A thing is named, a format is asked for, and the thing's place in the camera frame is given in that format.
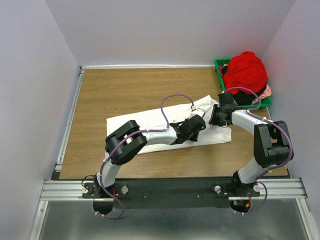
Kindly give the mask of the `white t shirt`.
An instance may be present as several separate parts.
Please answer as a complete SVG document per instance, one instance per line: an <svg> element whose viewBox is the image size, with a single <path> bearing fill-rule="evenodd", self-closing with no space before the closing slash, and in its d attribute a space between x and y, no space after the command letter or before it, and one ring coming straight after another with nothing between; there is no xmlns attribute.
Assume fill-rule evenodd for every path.
<svg viewBox="0 0 320 240"><path fill-rule="evenodd" d="M186 141L182 144L166 145L166 144L155 144L145 146L139 153L147 154L151 152L175 150L182 148L190 148L196 146L205 145L216 145L225 144L232 141L232 130L229 127L219 127L216 125L209 124L209 120L213 111L213 105L218 102L207 95L194 102L196 108L200 108L205 111L204 121L206 122L206 128L200 131L196 142ZM164 107L163 111L165 116L168 118L170 123L178 123L190 116L191 104L178 104L168 107ZM159 108L141 111L131 114L119 115L106 119L106 134L110 135L112 132L117 130L123 124L130 120L135 120L142 130L146 128L157 129L166 127L167 123L165 117L161 113Z"/></svg>

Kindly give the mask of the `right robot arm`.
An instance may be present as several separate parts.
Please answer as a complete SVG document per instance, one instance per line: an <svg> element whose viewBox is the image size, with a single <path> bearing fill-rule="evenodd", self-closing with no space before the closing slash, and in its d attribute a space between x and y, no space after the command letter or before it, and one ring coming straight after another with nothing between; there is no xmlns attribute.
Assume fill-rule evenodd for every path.
<svg viewBox="0 0 320 240"><path fill-rule="evenodd" d="M237 107L230 92L218 95L218 104L213 105L209 124L219 127L234 125L253 135L253 158L231 179L230 191L236 196L243 195L266 173L285 166L294 157L287 124Z"/></svg>

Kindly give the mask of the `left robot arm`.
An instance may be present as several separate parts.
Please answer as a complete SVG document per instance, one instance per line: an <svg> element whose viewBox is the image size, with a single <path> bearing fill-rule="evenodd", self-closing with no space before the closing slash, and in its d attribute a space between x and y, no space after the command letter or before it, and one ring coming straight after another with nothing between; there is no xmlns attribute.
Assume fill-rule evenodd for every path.
<svg viewBox="0 0 320 240"><path fill-rule="evenodd" d="M205 120L197 114L182 122L169 123L166 128L140 129L135 120L126 122L105 139L105 159L94 176L93 191L101 198L110 196L111 186L121 166L131 161L145 146L196 142L200 131L205 128Z"/></svg>

